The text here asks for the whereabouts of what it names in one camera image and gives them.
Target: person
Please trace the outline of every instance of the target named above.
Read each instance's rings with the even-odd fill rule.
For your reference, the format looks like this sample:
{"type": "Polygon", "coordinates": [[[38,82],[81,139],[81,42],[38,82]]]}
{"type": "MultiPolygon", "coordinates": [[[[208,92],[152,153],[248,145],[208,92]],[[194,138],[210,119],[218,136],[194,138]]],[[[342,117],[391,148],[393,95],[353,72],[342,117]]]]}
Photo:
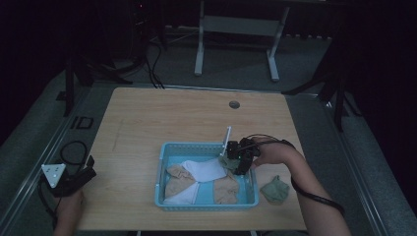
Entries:
{"type": "Polygon", "coordinates": [[[72,236],[83,215],[84,193],[80,189],[69,197],[55,199],[57,222],[53,231],[54,236],[72,236]]]}
{"type": "MultiPolygon", "coordinates": [[[[256,143],[266,138],[253,138],[256,143]]],[[[253,161],[253,168],[263,164],[285,164],[292,179],[304,191],[331,200],[330,195],[316,178],[304,156],[295,148],[279,143],[259,146],[261,155],[253,161]]],[[[309,235],[351,235],[338,209],[318,203],[297,193],[309,235]]]]}
{"type": "MultiPolygon", "coordinates": [[[[253,138],[256,143],[266,138],[253,138]]],[[[263,164],[285,164],[297,185],[305,192],[331,200],[330,195],[316,178],[304,156],[295,148],[280,144],[260,145],[261,155],[253,161],[252,168],[263,164]]],[[[318,203],[297,194],[304,222],[309,235],[351,235],[350,230],[338,209],[318,203]]],[[[54,236],[73,235],[82,215],[82,190],[63,198],[57,208],[58,222],[54,236]]]]}

